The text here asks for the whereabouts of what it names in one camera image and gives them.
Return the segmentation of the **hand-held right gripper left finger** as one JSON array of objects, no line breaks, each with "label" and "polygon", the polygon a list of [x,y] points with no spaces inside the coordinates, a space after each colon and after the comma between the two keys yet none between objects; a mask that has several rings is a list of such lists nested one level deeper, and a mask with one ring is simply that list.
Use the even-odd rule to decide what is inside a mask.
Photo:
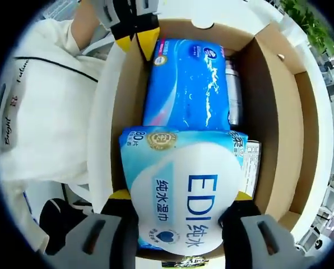
[{"label": "hand-held right gripper left finger", "polygon": [[61,199],[45,204],[45,250],[51,268],[135,268],[138,218],[126,189],[101,213],[86,214]]}]

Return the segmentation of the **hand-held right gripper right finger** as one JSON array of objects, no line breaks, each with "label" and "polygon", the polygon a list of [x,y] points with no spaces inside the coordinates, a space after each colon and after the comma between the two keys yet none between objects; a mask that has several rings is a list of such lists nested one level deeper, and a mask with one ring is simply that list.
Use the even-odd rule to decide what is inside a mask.
[{"label": "hand-held right gripper right finger", "polygon": [[220,216],[226,268],[306,268],[294,238],[252,198],[239,192]]}]

